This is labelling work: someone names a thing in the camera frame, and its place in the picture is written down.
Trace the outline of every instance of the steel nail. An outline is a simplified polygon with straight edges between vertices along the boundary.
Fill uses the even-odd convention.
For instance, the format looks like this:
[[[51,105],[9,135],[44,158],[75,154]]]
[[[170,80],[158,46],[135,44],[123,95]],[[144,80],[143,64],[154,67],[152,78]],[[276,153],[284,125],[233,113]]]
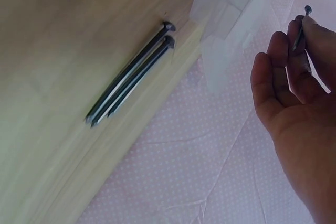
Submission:
[[[153,65],[170,49],[174,48],[175,40],[171,36],[165,36],[162,45],[151,54],[146,61],[137,68],[129,79],[120,87],[113,97],[104,105],[98,115],[92,120],[91,127],[98,125],[107,115],[113,114],[127,99],[139,82],[145,77]]]
[[[176,27],[168,21],[163,22],[163,28],[153,37],[153,39],[139,52],[139,54],[117,75],[113,82],[108,86],[98,101],[94,104],[86,116],[86,123],[92,123],[93,118],[104,107],[108,100],[115,94],[119,87],[126,81],[135,69],[145,60],[150,52],[160,43],[169,31],[176,31]]]
[[[306,16],[309,16],[309,14],[312,13],[312,8],[309,5],[306,5],[304,7],[304,10],[306,11]],[[305,35],[303,33],[303,26],[301,26],[301,29],[299,31],[299,35],[298,35],[297,39],[294,42],[292,51],[295,51],[298,48],[298,45],[300,44],[300,42],[302,41],[302,39],[304,38],[304,36]]]

